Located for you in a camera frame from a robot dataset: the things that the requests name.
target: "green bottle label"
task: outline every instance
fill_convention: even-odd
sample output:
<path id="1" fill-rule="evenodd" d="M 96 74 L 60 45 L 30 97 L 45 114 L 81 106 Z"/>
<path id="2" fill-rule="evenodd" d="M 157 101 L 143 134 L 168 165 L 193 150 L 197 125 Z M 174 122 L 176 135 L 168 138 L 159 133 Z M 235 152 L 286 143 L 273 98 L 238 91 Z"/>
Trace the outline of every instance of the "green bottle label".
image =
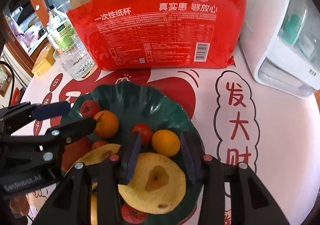
<path id="1" fill-rule="evenodd" d="M 59 47 L 64 51 L 74 44 L 71 36 L 75 33 L 76 31 L 69 19 L 63 21 L 57 29 L 51 32 L 57 45 L 59 45 Z"/>

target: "cloud-shaped outline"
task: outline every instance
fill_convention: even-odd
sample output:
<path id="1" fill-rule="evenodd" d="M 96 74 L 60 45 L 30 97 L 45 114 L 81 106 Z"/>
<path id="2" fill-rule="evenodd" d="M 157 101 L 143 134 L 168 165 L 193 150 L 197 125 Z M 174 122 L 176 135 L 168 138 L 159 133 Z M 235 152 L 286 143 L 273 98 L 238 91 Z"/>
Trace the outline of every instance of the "cloud-shaped outline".
<path id="1" fill-rule="evenodd" d="M 244 78 L 242 78 L 238 73 L 236 73 L 236 72 L 234 72 L 234 71 L 224 71 L 224 72 L 221 74 L 221 76 L 219 76 L 219 78 L 217 79 L 216 85 L 215 85 L 216 92 L 217 92 L 217 94 L 218 94 L 218 97 L 217 97 L 218 107 L 217 107 L 217 109 L 216 109 L 216 112 L 214 113 L 213 127 L 214 127 L 214 132 L 216 133 L 216 135 L 217 135 L 217 137 L 218 137 L 218 139 L 219 139 L 219 143 L 218 143 L 218 146 L 217 146 L 217 158 L 218 158 L 219 161 L 221 161 L 221 158 L 220 158 L 220 156 L 219 156 L 219 148 L 220 148 L 220 144 L 221 144 L 222 141 L 223 141 L 223 140 L 221 139 L 221 137 L 219 136 L 218 131 L 217 131 L 217 128 L 216 128 L 217 114 L 218 114 L 219 109 L 221 108 L 221 105 L 219 104 L 219 99 L 220 99 L 220 96 L 221 96 L 221 95 L 220 95 L 219 92 L 218 92 L 218 82 L 219 82 L 220 78 L 222 78 L 223 75 L 224 75 L 225 73 L 227 73 L 227 72 L 231 72 L 231 73 L 237 74 L 237 75 L 248 85 L 249 90 L 250 90 L 250 100 L 252 101 L 252 103 L 253 103 L 253 108 L 254 108 L 254 118 L 253 118 L 253 120 L 255 121 L 255 123 L 256 123 L 256 125 L 257 125 L 257 127 L 258 127 L 258 141 L 257 141 L 257 143 L 256 143 L 255 146 L 254 146 L 255 149 L 256 149 L 256 153 L 257 153 L 256 159 L 255 159 L 255 161 L 254 161 L 254 173 L 256 174 L 256 173 L 257 173 L 257 164 L 256 164 L 256 162 L 257 162 L 257 160 L 258 160 L 258 149 L 257 149 L 257 145 L 258 145 L 258 143 L 259 143 L 259 141 L 260 141 L 260 127 L 259 127 L 259 124 L 258 124 L 258 122 L 257 122 L 257 120 L 256 120 L 256 115 L 257 115 L 256 105 L 255 105 L 255 103 L 254 103 L 254 101 L 253 101 L 253 99 L 252 99 L 252 91 L 251 91 L 250 85 L 247 83 L 247 81 L 246 81 Z"/>

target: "white appliance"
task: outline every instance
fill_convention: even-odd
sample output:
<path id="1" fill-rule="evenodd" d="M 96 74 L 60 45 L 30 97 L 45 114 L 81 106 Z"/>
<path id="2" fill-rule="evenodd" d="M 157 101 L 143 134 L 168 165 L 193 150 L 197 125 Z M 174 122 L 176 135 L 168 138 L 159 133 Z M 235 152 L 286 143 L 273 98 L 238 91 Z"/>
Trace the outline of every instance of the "white appliance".
<path id="1" fill-rule="evenodd" d="M 258 83 L 300 98 L 320 90 L 320 13 L 312 0 L 249 0 L 240 44 Z"/>

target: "silver screw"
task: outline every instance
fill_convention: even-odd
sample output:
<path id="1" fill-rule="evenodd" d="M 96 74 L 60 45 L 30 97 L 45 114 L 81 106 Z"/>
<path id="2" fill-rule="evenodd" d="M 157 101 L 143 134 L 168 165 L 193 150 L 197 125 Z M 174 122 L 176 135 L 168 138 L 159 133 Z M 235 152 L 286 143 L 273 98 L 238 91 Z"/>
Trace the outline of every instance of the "silver screw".
<path id="1" fill-rule="evenodd" d="M 60 134 L 59 130 L 52 130 L 51 135 L 58 136 Z"/>
<path id="2" fill-rule="evenodd" d="M 51 153 L 51 152 L 46 152 L 43 155 L 43 159 L 46 162 L 52 160 L 52 158 L 53 158 L 53 153 Z"/>
<path id="3" fill-rule="evenodd" d="M 78 162 L 75 164 L 76 169 L 81 169 L 83 167 L 83 164 L 81 162 Z"/>
<path id="4" fill-rule="evenodd" d="M 239 167 L 241 169 L 247 169 L 248 165 L 246 163 L 244 163 L 244 162 L 241 162 L 241 163 L 239 163 Z"/>

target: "yellow box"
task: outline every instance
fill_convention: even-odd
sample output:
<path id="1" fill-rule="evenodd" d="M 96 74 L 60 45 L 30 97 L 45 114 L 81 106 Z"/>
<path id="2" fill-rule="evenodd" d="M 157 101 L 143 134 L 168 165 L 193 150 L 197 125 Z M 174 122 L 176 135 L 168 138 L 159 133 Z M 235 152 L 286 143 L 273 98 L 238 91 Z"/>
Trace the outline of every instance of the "yellow box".
<path id="1" fill-rule="evenodd" d="M 53 53 L 54 48 L 51 44 L 48 44 L 40 52 L 35 62 L 35 65 L 31 71 L 37 78 L 40 78 L 54 64 L 55 60 L 53 58 Z"/>

